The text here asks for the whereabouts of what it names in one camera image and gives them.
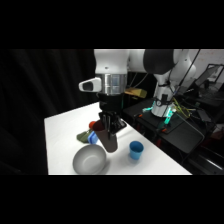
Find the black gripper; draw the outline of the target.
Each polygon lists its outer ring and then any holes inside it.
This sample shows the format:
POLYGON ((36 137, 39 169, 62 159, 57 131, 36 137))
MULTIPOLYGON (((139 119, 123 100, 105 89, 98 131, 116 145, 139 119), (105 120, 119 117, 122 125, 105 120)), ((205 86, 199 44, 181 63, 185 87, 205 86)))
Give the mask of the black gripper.
POLYGON ((126 127, 126 123, 121 120, 121 112, 123 110, 123 94, 106 95, 99 93, 99 107, 101 112, 99 117, 108 131, 108 139, 111 134, 116 134, 126 127))

